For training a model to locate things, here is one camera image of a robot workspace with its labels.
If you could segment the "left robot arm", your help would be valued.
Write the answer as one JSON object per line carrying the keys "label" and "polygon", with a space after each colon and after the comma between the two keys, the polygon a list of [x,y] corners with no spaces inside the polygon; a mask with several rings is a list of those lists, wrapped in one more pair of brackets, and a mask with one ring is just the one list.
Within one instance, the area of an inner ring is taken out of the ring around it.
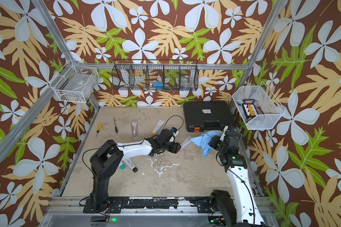
{"label": "left robot arm", "polygon": [[154,156],[165,151],[176,154],[181,149],[175,141],[176,128],[162,129],[160,134],[145,138],[140,142],[116,143],[106,141],[90,158],[93,174],[93,191],[86,201],[84,212],[101,213],[109,204],[109,179],[114,175],[120,163],[137,156]]}

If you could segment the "blue microfiber cloth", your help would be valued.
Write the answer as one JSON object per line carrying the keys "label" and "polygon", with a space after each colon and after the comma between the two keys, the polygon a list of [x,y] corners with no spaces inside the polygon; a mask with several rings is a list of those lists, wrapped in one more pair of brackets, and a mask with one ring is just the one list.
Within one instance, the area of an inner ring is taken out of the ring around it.
{"label": "blue microfiber cloth", "polygon": [[190,141],[193,142],[196,146],[201,147],[202,155],[204,158],[206,158],[212,149],[209,146],[212,138],[215,136],[221,137],[221,135],[222,132],[220,130],[208,131],[199,137],[192,138]]}

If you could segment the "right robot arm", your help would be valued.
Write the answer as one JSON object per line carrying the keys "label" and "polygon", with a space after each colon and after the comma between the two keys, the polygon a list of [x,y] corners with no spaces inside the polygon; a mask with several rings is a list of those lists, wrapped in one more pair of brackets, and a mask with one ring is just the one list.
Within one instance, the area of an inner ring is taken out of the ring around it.
{"label": "right robot arm", "polygon": [[221,136],[214,136],[209,143],[217,151],[217,161],[224,167],[234,195],[231,199],[228,192],[214,190],[211,204],[222,214],[227,227],[265,227],[250,186],[246,160],[239,154],[240,138],[240,133],[225,129]]}

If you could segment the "pink cap toothpaste tube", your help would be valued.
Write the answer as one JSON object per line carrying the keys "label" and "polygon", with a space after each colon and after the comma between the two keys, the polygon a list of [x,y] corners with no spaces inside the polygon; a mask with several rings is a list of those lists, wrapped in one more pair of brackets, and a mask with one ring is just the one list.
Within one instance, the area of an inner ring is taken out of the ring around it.
{"label": "pink cap toothpaste tube", "polygon": [[184,149],[185,147],[187,147],[190,143],[191,143],[191,136],[188,136],[182,143],[181,143],[181,148],[179,149],[179,152]]}

